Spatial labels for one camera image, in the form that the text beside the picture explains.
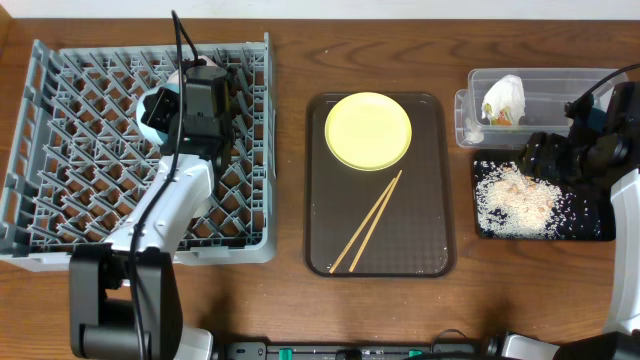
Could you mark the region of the light blue bowl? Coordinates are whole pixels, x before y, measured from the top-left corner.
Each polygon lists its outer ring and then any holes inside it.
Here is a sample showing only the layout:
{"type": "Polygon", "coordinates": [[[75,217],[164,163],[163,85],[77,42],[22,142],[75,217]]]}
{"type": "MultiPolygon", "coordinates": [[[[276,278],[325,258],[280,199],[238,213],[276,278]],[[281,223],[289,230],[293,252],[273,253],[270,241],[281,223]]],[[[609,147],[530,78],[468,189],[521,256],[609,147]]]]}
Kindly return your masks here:
{"type": "Polygon", "coordinates": [[[156,130],[149,125],[143,123],[143,115],[146,113],[144,101],[151,96],[154,96],[161,88],[169,89],[175,93],[179,92],[179,85],[175,82],[165,83],[154,88],[145,91],[139,98],[136,105],[135,121],[138,126],[141,136],[150,141],[154,145],[162,145],[168,140],[167,130],[156,130]]]}

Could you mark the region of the green snack wrapper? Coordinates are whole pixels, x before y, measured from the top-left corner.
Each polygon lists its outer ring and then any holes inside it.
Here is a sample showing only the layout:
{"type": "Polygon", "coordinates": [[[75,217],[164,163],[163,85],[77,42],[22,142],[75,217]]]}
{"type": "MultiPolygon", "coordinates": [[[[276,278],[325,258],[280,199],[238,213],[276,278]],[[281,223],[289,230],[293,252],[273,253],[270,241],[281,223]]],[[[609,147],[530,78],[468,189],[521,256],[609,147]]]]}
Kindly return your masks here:
{"type": "Polygon", "coordinates": [[[500,110],[496,116],[491,118],[490,124],[492,126],[513,126],[514,120],[511,115],[511,110],[509,108],[500,110]]]}

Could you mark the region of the white napkin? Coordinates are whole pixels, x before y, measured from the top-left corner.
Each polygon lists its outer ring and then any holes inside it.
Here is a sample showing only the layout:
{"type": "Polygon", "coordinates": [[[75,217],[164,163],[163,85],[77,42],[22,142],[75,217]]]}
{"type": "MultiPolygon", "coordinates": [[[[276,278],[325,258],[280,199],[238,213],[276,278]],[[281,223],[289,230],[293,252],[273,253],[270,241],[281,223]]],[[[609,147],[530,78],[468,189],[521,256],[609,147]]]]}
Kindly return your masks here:
{"type": "Polygon", "coordinates": [[[513,126],[525,115],[525,94],[522,79],[516,75],[506,75],[498,80],[486,93],[481,105],[481,117],[489,121],[497,113],[509,108],[514,120],[513,126]]]}

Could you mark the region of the white bowl with food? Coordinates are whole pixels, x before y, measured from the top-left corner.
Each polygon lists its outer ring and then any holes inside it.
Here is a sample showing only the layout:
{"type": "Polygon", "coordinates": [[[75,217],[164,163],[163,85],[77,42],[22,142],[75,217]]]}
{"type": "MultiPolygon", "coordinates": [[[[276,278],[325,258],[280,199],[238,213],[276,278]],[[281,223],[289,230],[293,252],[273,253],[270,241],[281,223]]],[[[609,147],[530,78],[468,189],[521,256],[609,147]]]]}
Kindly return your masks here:
{"type": "Polygon", "coordinates": [[[187,78],[204,78],[215,71],[220,72],[221,67],[207,56],[199,56],[196,60],[183,59],[182,70],[187,78]]]}

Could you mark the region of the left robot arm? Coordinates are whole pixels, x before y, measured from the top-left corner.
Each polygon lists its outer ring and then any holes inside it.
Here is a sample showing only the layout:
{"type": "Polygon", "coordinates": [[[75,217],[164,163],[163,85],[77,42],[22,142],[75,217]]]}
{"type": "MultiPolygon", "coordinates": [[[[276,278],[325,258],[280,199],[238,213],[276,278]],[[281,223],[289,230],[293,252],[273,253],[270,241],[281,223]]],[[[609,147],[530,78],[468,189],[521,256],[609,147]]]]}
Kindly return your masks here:
{"type": "Polygon", "coordinates": [[[210,332],[183,323],[173,259],[231,162],[231,74],[199,60],[142,102],[142,125],[166,134],[151,186],[98,245],[69,264],[70,336],[85,359],[209,359],[210,332]]]}

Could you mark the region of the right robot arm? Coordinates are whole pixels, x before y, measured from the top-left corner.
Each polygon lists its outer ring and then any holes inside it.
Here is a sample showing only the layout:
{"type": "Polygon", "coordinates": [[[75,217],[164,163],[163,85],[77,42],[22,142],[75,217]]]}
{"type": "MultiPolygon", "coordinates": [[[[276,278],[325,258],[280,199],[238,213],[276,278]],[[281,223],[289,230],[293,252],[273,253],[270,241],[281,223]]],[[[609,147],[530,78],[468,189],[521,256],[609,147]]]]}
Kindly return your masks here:
{"type": "Polygon", "coordinates": [[[639,357],[639,84],[614,87],[604,119],[591,118],[589,92],[565,105],[569,135],[531,135],[520,171],[565,185],[607,187],[615,225],[614,284],[600,335],[564,345],[508,335],[500,359],[637,359],[639,357]]]}

